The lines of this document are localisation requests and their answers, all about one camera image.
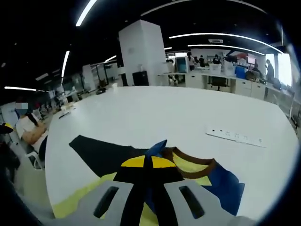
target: black chair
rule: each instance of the black chair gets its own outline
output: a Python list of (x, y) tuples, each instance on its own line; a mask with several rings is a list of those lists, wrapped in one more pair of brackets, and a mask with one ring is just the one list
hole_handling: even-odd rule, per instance
[(295, 129), (301, 126), (301, 111), (298, 111), (298, 115), (293, 115), (291, 117), (291, 120), (295, 126)]
[(221, 77), (211, 77), (211, 87), (212, 86), (217, 86), (217, 91), (220, 91), (220, 87), (227, 87), (228, 86), (228, 80), (226, 78), (221, 78)]

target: t-shirt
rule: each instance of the t-shirt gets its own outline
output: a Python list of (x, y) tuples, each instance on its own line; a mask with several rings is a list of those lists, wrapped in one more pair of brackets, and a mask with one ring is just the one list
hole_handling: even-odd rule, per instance
[[(53, 206), (57, 218), (63, 218), (74, 212), (78, 201), (85, 194), (104, 181), (113, 180), (123, 161), (146, 155), (148, 151), (148, 149), (110, 144), (84, 136), (76, 137), (69, 145), (100, 178)], [(176, 147), (164, 148), (159, 156), (174, 162), (184, 179), (192, 179), (216, 195), (224, 210), (233, 215), (237, 214), (245, 184), (239, 183), (237, 177), (224, 169), (215, 159), (198, 159), (181, 152)], [(143, 222), (140, 225), (158, 225), (156, 215), (146, 204), (140, 222)]]
[[(39, 121), (37, 117), (32, 114), (36, 121)], [(30, 119), (26, 116), (24, 118), (20, 118), (16, 124), (16, 130), (19, 138), (22, 138), (22, 135), (25, 131), (31, 132), (34, 130), (36, 126)], [(45, 133), (42, 134), (42, 136), (37, 140), (36, 143), (34, 143), (32, 146), (36, 152), (39, 152), (40, 146), (43, 142), (43, 140), (47, 137), (48, 131), (46, 130)]]
[(220, 61), (219, 59), (217, 59), (217, 58), (214, 58), (214, 59), (213, 59), (213, 63), (214, 63), (215, 65), (220, 65), (220, 64), (221, 64), (221, 61)]
[(189, 61), (189, 66), (194, 66), (194, 59), (192, 56), (190, 57), (190, 60), (188, 58), (188, 61)]

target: person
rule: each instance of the person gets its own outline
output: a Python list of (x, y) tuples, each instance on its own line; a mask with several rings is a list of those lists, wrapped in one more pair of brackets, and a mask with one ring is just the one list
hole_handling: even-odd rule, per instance
[(213, 63), (214, 63), (215, 65), (220, 65), (220, 64), (221, 64), (221, 61), (220, 61), (220, 59), (218, 58), (218, 55), (217, 55), (217, 54), (215, 54), (215, 58), (213, 59)]
[(196, 64), (198, 64), (198, 57), (197, 57), (197, 56), (194, 56), (193, 58), (194, 58), (194, 62), (195, 62)]
[(267, 69), (268, 69), (267, 81), (270, 82), (270, 83), (273, 83), (273, 81), (274, 81), (274, 68), (273, 68), (270, 60), (267, 60), (267, 64), (268, 64), (268, 66), (266, 66)]
[(191, 53), (189, 52), (188, 54), (188, 61), (189, 61), (189, 69), (192, 71), (194, 70), (194, 58), (191, 56)]
[(48, 131), (46, 126), (37, 117), (28, 111), (28, 103), (16, 102), (17, 134), (20, 139), (31, 145), (38, 153), (40, 160), (45, 160)]
[(199, 64), (201, 67), (205, 67), (205, 59), (203, 58), (203, 55), (201, 55), (201, 58), (199, 59)]
[(258, 69), (258, 63), (255, 63), (253, 71), (258, 72), (259, 73), (259, 78), (263, 79), (262, 72)]

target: white table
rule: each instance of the white table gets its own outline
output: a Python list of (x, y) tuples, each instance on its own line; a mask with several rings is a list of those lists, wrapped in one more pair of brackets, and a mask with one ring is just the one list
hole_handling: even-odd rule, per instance
[[(215, 158), (245, 183), (238, 215), (259, 220), (284, 191), (297, 159), (298, 140), (277, 105), (212, 90), (121, 87), (77, 102), (53, 116), (46, 148), (50, 203), (58, 204), (97, 180), (69, 143), (78, 135), (136, 148), (167, 139), (198, 158)], [(205, 134), (207, 126), (261, 137), (267, 148)]]

